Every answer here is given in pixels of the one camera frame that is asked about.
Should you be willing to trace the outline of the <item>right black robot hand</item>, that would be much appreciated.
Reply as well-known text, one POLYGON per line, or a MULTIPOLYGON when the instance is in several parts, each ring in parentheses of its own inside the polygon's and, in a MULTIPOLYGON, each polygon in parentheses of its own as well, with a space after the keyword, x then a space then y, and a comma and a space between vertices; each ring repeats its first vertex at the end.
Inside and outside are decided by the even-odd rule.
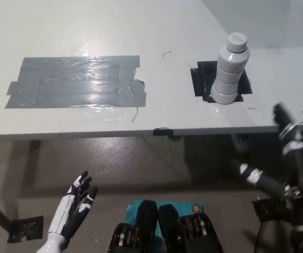
POLYGON ((248 184, 280 199, 288 199, 292 204, 291 224, 303 226, 303 136, 299 125, 289 115, 282 103, 273 107, 273 119, 278 126, 278 139, 282 157, 292 170, 294 183, 281 183, 266 175, 262 170, 245 162, 232 159, 230 164, 237 174, 248 184))

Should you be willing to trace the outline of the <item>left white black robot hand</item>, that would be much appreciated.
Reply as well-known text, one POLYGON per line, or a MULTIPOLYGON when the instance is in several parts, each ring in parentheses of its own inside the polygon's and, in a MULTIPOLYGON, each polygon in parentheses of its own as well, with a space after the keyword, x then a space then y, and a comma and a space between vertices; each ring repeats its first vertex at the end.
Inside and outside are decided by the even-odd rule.
POLYGON ((74 236, 88 215, 98 187, 91 187, 88 171, 80 174, 62 197, 48 233, 62 235, 66 240, 74 236))

